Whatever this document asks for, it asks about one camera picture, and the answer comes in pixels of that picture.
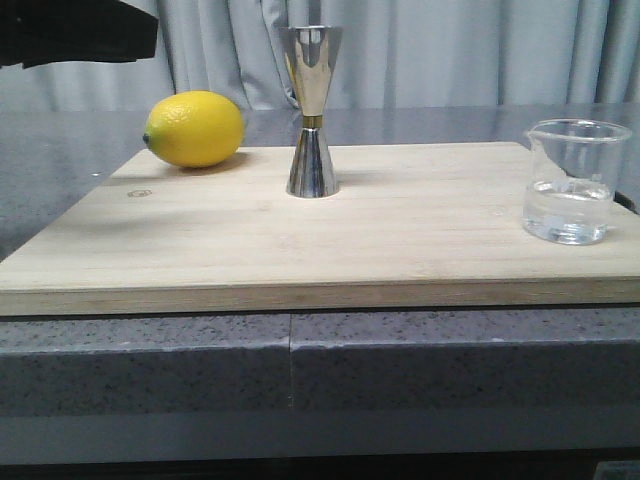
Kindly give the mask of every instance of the jigger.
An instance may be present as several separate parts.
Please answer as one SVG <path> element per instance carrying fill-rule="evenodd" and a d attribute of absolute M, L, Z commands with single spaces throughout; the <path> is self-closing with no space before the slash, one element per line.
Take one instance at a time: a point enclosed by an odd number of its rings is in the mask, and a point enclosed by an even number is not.
<path fill-rule="evenodd" d="M 302 130 L 287 192 L 302 198 L 327 197 L 338 191 L 338 183 L 322 128 L 322 115 L 342 28 L 290 27 L 280 32 L 287 71 L 302 111 Z"/>

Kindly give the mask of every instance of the yellow lemon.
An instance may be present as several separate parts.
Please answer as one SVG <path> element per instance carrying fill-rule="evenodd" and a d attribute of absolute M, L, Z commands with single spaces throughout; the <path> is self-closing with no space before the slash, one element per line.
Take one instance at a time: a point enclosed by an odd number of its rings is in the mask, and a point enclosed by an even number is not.
<path fill-rule="evenodd" d="M 182 92 L 156 103 L 142 139 L 158 158 L 180 167 L 208 167 L 233 155 L 244 136 L 240 109 L 205 90 Z"/>

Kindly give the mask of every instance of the wooden cutting board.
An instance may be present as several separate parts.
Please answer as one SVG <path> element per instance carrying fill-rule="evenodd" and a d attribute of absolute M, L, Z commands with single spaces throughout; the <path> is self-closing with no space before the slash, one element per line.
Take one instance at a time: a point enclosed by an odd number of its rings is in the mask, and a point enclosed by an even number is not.
<path fill-rule="evenodd" d="M 338 194 L 285 192 L 293 147 L 199 171 L 143 150 L 0 263 L 0 314 L 640 301 L 640 217 L 604 242 L 520 226 L 515 143 L 332 147 Z"/>

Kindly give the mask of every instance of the curtain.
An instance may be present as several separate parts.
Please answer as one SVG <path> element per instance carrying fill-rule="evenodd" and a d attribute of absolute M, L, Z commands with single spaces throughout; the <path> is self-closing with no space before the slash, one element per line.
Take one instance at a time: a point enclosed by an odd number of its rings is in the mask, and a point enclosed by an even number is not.
<path fill-rule="evenodd" d="M 278 28 L 344 27 L 328 108 L 640 100 L 640 0 L 128 0 L 160 20 L 130 64 L 0 69 L 0 111 L 147 110 L 207 89 L 291 109 Z"/>

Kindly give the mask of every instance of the table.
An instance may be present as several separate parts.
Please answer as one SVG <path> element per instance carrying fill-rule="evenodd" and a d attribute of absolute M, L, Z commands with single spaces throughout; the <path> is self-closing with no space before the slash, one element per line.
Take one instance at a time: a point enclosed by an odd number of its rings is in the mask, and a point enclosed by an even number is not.
<path fill-rule="evenodd" d="M 245 112 L 247 146 L 298 112 Z M 640 105 L 329 110 L 331 145 L 634 130 Z M 145 112 L 0 115 L 0 259 L 143 148 Z M 640 446 L 640 309 L 404 308 L 4 317 L 0 464 Z"/>

